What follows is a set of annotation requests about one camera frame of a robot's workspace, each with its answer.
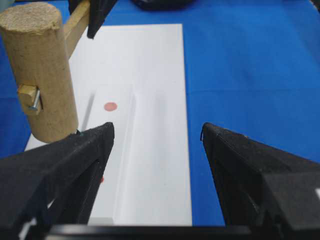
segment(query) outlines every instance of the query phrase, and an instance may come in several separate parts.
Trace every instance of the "wooden dowel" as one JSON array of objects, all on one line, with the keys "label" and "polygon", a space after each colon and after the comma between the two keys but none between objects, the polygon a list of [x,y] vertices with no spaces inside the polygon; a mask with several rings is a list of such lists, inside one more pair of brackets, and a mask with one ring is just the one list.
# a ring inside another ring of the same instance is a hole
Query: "wooden dowel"
[{"label": "wooden dowel", "polygon": [[83,0],[73,11],[63,27],[68,58],[71,57],[79,39],[89,24],[89,15],[90,2],[89,0]]},{"label": "wooden dowel", "polygon": [[44,2],[10,7],[0,14],[0,32],[17,86],[40,90],[42,109],[27,116],[33,135],[52,143],[75,133],[78,118],[59,10]]}]

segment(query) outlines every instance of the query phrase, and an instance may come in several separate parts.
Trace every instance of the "blue surface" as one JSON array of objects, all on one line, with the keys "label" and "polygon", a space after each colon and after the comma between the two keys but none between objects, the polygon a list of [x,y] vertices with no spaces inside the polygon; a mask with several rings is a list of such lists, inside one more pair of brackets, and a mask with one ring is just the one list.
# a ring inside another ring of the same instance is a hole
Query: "blue surface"
[{"label": "blue surface", "polygon": [[[67,19],[66,2],[53,4]],[[193,225],[223,225],[200,142],[203,123],[320,161],[320,15],[308,0],[197,0],[152,13],[119,0],[106,22],[164,23],[183,24]],[[23,150],[29,128],[0,50],[6,156]]]}]

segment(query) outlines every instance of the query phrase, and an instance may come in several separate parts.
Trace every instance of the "white board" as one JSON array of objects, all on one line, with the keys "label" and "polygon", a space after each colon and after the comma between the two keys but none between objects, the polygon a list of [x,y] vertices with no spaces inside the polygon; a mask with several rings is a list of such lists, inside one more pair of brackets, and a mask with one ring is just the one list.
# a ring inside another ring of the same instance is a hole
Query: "white board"
[{"label": "white board", "polygon": [[104,26],[69,62],[79,129],[115,126],[90,223],[190,226],[182,25]]}]

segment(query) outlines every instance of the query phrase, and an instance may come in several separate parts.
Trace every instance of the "black object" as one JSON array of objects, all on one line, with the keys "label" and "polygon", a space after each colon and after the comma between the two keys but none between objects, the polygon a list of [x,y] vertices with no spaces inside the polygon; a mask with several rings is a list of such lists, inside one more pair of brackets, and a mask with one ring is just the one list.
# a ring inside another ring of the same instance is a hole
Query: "black object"
[{"label": "black object", "polygon": [[320,0],[311,0],[311,2],[315,5],[315,7],[320,12]]},{"label": "black object", "polygon": [[[82,0],[68,0],[70,14]],[[90,16],[87,37],[93,39],[104,23],[107,15],[116,4],[117,0],[90,0]]]},{"label": "black object", "polygon": [[319,238],[320,164],[210,123],[202,136],[225,227],[80,225],[88,221],[113,144],[114,129],[106,123],[0,160],[6,194],[0,197],[0,237],[36,216],[40,222],[27,240]]},{"label": "black object", "polygon": [[203,145],[227,225],[320,237],[320,164],[206,123]]},{"label": "black object", "polygon": [[184,8],[194,0],[132,0],[143,10],[174,10]]},{"label": "black object", "polygon": [[32,218],[42,231],[88,223],[113,144],[109,122],[0,159],[0,239],[18,239]]}]

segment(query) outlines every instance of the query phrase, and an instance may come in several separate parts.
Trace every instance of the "red dot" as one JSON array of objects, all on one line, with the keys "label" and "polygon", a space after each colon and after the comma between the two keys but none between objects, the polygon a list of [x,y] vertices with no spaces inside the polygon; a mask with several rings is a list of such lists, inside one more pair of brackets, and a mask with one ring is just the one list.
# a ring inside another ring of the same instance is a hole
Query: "red dot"
[{"label": "red dot", "polygon": [[107,102],[105,105],[104,105],[104,110],[108,111],[108,112],[112,112],[114,110],[117,109],[117,104],[115,102]]}]

